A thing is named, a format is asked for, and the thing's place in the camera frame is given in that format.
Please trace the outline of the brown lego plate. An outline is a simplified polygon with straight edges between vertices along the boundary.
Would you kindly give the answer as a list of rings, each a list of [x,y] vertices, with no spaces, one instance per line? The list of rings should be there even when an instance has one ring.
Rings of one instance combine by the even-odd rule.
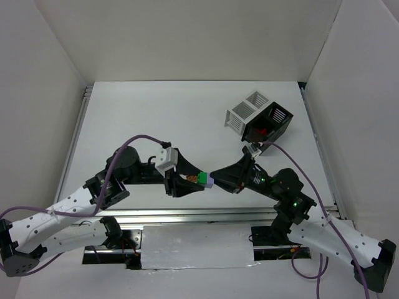
[[[192,182],[192,183],[197,183],[198,182],[198,177],[195,175],[191,175],[191,176],[186,176],[186,180]]]

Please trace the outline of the green square lego brick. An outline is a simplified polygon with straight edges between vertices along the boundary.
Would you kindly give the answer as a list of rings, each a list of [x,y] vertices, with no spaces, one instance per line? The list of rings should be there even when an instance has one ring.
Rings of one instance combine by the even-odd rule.
[[[206,187],[209,185],[209,175],[206,172],[200,172],[197,177],[198,184]]]

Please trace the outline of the purple square lego brick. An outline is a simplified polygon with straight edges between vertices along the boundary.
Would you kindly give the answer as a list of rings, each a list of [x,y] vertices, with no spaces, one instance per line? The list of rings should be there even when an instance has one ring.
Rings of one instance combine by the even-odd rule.
[[[213,185],[214,185],[214,179],[212,177],[208,176],[206,178],[205,188],[209,188],[210,189],[210,188],[213,187]]]

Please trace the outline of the red rectangular lego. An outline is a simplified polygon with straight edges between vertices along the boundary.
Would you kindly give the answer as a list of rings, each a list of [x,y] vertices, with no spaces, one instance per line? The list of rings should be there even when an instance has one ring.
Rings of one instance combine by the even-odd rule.
[[[263,129],[257,128],[257,129],[256,129],[256,132],[257,132],[258,134],[262,135],[262,136],[267,136],[267,130],[266,130],[265,128],[263,128]]]

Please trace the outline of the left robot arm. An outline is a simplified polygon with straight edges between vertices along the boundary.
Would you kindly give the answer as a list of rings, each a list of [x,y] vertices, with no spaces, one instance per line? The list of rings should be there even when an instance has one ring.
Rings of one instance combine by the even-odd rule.
[[[135,148],[114,152],[106,167],[74,193],[45,210],[19,221],[1,219],[1,261],[8,277],[22,277],[42,259],[78,246],[116,246],[123,236],[114,217],[105,216],[73,228],[80,219],[95,216],[130,193],[127,184],[162,184],[171,197],[203,191],[193,181],[201,170],[188,162],[179,149],[166,145],[143,163]]]

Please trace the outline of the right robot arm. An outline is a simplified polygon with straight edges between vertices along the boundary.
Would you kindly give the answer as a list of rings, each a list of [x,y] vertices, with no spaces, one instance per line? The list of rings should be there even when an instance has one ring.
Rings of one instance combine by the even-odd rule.
[[[278,242],[290,241],[314,249],[324,256],[353,266],[354,277],[373,292],[383,292],[395,259],[396,245],[355,230],[324,212],[302,192],[303,183],[291,168],[270,176],[250,155],[237,163],[211,172],[215,185],[238,194],[250,189],[276,201],[276,218],[270,226]]]

